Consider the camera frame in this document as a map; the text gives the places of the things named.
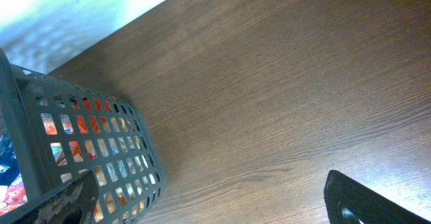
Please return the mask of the blue tissue pack box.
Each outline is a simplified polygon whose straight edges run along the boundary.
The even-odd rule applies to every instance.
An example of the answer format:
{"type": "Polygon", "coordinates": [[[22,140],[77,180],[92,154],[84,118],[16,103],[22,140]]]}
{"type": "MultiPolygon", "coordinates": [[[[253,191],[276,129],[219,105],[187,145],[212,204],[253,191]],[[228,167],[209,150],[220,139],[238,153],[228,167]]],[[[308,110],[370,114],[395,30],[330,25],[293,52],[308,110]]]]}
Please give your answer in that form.
{"type": "Polygon", "coordinates": [[[10,186],[20,174],[18,161],[11,142],[9,133],[5,127],[1,128],[1,185],[10,186]]]}

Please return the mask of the grey plastic basket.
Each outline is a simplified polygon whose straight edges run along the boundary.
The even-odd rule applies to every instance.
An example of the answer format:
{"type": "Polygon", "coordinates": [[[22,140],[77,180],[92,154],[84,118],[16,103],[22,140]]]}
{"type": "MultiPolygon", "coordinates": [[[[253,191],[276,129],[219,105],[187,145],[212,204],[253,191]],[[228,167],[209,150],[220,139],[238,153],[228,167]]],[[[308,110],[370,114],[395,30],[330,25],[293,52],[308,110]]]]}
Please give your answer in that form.
{"type": "Polygon", "coordinates": [[[138,223],[165,187],[136,108],[1,56],[2,223],[138,223]]]}

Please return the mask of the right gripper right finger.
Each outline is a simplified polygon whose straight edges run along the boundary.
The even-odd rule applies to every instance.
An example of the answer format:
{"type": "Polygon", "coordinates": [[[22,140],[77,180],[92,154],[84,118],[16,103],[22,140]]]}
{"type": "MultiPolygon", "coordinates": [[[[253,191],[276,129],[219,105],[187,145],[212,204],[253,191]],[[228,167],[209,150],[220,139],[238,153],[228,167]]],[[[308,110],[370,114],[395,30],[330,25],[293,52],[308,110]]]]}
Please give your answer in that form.
{"type": "Polygon", "coordinates": [[[337,170],[328,173],[324,199],[331,224],[430,224],[429,220],[399,206],[337,170]]]}

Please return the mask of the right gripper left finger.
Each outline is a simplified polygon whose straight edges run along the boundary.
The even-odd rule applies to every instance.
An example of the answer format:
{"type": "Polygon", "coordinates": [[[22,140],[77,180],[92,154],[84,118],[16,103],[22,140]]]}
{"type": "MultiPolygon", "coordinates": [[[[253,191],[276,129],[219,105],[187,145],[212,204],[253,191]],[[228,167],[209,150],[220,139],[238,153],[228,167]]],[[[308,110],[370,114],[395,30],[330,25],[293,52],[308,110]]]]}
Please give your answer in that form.
{"type": "Polygon", "coordinates": [[[98,181],[86,171],[2,216],[1,224],[91,223],[98,197],[98,181]]]}

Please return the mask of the yellow Nescafe bag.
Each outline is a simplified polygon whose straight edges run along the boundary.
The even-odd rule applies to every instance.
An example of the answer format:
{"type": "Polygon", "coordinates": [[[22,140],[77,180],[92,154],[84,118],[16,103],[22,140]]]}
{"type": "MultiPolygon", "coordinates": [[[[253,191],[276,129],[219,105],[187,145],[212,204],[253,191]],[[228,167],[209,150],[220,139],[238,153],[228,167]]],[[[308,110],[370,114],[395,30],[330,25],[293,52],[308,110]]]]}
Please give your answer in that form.
{"type": "Polygon", "coordinates": [[[50,143],[59,173],[67,182],[86,171],[98,181],[93,223],[137,223],[162,190],[159,166],[139,123],[130,118],[82,115],[61,117],[63,139],[50,143]]]}

